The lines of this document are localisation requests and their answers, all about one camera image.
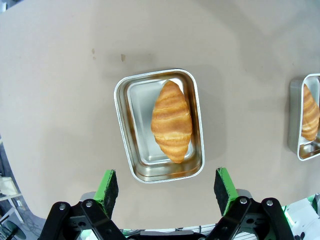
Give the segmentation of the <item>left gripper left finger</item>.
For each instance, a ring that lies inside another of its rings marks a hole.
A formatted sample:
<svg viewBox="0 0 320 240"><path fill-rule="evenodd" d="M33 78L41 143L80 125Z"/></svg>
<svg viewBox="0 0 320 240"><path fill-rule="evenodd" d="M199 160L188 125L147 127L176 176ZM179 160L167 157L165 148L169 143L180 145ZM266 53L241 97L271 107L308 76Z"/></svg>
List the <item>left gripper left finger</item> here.
<svg viewBox="0 0 320 240"><path fill-rule="evenodd" d="M68 202L54 203L47 216L41 240L78 240L84 231L92 231L98 240L125 240L112 221L119 188L116 171L107 170L92 198L71 206Z"/></svg>

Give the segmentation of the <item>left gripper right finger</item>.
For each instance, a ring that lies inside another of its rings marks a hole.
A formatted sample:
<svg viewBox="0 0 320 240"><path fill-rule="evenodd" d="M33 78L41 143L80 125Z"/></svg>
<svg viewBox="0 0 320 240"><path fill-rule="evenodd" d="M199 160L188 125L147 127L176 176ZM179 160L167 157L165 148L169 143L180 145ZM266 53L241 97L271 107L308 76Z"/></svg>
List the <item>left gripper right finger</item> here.
<svg viewBox="0 0 320 240"><path fill-rule="evenodd" d="M225 167L216 169L213 190L222 218L208 240L232 240L242 232L253 234L258 240L294 239L280 202L273 197L257 202L239 195Z"/></svg>

